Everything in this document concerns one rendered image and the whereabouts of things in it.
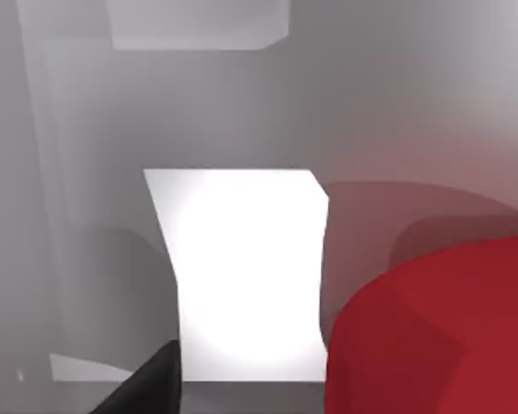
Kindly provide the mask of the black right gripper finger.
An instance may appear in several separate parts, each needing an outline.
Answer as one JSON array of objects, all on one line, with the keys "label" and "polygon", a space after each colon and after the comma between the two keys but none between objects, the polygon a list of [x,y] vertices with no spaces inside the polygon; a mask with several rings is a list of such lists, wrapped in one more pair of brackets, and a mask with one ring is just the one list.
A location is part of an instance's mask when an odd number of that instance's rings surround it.
[{"label": "black right gripper finger", "polygon": [[180,414],[180,341],[158,349],[88,414]]}]

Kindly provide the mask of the red cup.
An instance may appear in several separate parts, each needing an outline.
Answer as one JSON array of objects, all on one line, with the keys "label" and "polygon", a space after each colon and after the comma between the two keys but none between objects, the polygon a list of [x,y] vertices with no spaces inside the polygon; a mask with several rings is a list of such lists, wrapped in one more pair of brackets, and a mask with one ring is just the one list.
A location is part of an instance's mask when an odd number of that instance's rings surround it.
[{"label": "red cup", "polygon": [[518,414],[518,236],[388,270],[338,313],[325,414]]}]

